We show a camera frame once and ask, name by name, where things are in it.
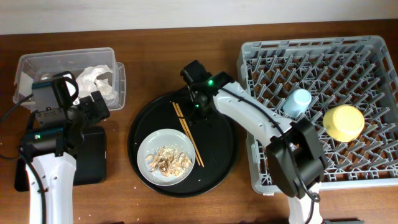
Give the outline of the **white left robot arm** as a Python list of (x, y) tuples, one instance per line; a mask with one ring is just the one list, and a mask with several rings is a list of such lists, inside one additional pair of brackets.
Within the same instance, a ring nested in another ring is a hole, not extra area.
[(99, 91), (72, 104), (66, 94), (53, 108), (31, 112), (19, 146), (30, 192), (30, 223), (73, 223), (73, 186), (106, 177), (106, 134), (97, 124), (110, 116)]

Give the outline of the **grey plate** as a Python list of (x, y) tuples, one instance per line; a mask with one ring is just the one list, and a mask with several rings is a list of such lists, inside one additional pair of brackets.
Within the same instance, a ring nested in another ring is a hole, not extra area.
[[(180, 150), (185, 151), (185, 153), (189, 155), (193, 165), (180, 177), (164, 177), (159, 171), (151, 172), (145, 158), (149, 154), (154, 154), (155, 151), (162, 146), (177, 146)], [(148, 135), (139, 146), (136, 156), (139, 172), (144, 178), (152, 184), (163, 187), (175, 185), (186, 179), (194, 168), (195, 160), (195, 149), (190, 138), (175, 129), (160, 129)]]

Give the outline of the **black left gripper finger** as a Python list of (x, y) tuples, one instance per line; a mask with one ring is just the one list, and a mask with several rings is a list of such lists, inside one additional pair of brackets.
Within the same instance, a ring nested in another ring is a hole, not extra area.
[(96, 108), (95, 102), (93, 101), (92, 97), (86, 96), (84, 98), (80, 98), (80, 104), (77, 106), (81, 117), (83, 119), (83, 124), (85, 126), (94, 125), (96, 120)]
[(93, 104), (95, 108), (95, 112), (97, 117), (102, 120), (105, 118), (108, 118), (110, 116), (109, 109), (104, 101), (104, 98), (102, 97), (102, 94), (100, 91), (93, 91), (91, 92), (91, 96), (93, 98)]

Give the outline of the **food scraps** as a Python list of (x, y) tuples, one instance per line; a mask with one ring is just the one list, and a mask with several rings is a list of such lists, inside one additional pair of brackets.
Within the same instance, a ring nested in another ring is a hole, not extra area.
[(145, 160), (151, 172), (159, 171), (164, 177), (180, 177), (193, 165), (189, 155), (177, 146), (162, 146)]

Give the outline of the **grey dishwasher rack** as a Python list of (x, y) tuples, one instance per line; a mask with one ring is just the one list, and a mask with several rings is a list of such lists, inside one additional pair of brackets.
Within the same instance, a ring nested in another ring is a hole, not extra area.
[[(397, 72), (382, 37), (246, 42), (237, 71), (241, 86), (277, 114), (295, 90), (311, 93), (304, 118), (315, 125), (328, 161), (323, 190), (397, 184)], [(354, 141), (336, 141), (323, 127), (323, 115), (339, 105), (364, 116)]]

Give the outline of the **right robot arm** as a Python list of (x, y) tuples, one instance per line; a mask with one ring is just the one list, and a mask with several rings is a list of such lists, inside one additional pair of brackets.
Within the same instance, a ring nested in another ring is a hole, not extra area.
[(266, 148), (271, 178), (288, 199), (289, 223), (323, 223), (319, 190), (327, 159), (314, 125), (278, 115), (225, 72), (180, 74), (195, 108), (235, 120)]

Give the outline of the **white tissue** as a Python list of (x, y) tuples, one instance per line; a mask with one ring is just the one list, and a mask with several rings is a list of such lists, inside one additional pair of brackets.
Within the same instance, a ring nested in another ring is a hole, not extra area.
[(105, 73), (113, 73), (107, 65), (97, 65), (95, 67), (87, 67), (76, 78), (79, 88), (79, 98), (90, 96), (94, 91), (100, 91), (103, 98), (106, 100), (113, 100), (118, 96), (118, 93), (109, 84), (108, 79), (99, 79), (98, 77)]

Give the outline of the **yellow bowl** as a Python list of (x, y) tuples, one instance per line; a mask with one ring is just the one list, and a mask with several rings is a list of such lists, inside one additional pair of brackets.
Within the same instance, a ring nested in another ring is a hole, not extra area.
[(327, 134), (339, 142), (355, 140), (364, 128), (364, 116), (351, 105), (341, 105), (328, 110), (323, 117)]

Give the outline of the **blue cup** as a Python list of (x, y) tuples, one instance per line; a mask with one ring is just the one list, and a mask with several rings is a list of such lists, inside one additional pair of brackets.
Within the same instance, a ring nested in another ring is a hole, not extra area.
[(312, 96), (308, 90), (296, 89), (287, 97), (282, 109), (291, 118), (298, 118), (307, 110), (311, 101)]

